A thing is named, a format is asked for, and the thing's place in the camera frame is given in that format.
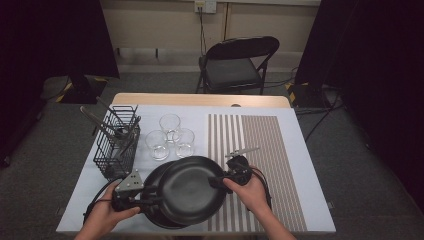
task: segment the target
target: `gray striped mat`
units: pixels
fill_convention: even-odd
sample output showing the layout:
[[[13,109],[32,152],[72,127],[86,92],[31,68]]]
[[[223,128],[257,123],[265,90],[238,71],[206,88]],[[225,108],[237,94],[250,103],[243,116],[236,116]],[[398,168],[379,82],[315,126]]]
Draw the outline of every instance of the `gray striped mat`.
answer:
[[[274,214],[290,231],[306,231],[277,117],[208,115],[208,157],[223,169],[228,170],[226,154],[256,146],[260,149],[245,156],[266,176]],[[205,224],[208,231],[263,231],[236,194],[227,195],[223,207]]]

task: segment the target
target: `chair backrest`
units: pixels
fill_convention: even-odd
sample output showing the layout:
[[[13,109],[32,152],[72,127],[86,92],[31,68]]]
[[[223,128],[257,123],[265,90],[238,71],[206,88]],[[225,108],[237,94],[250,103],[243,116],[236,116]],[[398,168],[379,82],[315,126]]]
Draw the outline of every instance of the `chair backrest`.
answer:
[[[280,47],[278,39],[271,36],[234,38],[219,42],[206,53],[206,59],[230,60],[267,56],[267,61]]]

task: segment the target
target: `frying pan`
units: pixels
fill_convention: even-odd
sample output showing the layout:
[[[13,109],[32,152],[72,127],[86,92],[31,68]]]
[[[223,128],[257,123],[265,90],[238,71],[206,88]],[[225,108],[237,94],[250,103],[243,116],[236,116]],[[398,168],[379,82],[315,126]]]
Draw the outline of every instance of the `frying pan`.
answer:
[[[160,178],[157,197],[161,213],[180,225],[201,223],[222,206],[226,191],[212,188],[208,177],[222,177],[224,171],[202,156],[182,158],[171,164]]]
[[[146,186],[157,186],[159,184],[159,181],[165,172],[165,170],[171,166],[175,161],[166,162],[159,167],[155,168],[149,176],[147,176],[146,180],[144,181],[144,185]],[[149,193],[149,192],[143,192],[141,194],[141,199],[152,199],[156,198],[157,195],[155,192]],[[144,215],[155,225],[167,228],[167,229],[180,229],[185,228],[187,225],[178,224],[171,220],[169,220],[165,215],[163,215],[162,211],[160,210],[158,205],[152,205],[148,207],[148,210],[144,211]]]

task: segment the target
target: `clear glass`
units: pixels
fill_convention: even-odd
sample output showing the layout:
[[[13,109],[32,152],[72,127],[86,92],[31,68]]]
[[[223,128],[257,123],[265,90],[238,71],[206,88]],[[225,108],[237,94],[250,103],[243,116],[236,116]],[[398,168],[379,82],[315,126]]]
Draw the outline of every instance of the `clear glass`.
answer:
[[[172,135],[180,129],[181,120],[176,114],[163,115],[159,120],[162,131],[166,134],[168,142],[172,142]]]
[[[194,133],[188,128],[181,128],[174,132],[172,140],[175,145],[175,154],[178,157],[189,157],[194,154]]]
[[[160,130],[147,134],[146,145],[149,148],[150,156],[155,160],[164,160],[169,156],[166,134]]]

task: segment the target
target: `utensil holder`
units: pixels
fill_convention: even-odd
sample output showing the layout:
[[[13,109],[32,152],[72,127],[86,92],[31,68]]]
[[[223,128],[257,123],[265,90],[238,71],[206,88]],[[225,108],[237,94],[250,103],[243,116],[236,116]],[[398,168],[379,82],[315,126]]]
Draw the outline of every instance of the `utensil holder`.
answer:
[[[108,181],[125,178],[132,171],[140,137],[136,109],[131,106],[114,106],[111,108],[114,112],[108,110],[103,120],[106,125],[113,126],[115,129],[113,131],[105,128],[114,138],[99,131],[96,141],[97,150],[93,161]]]

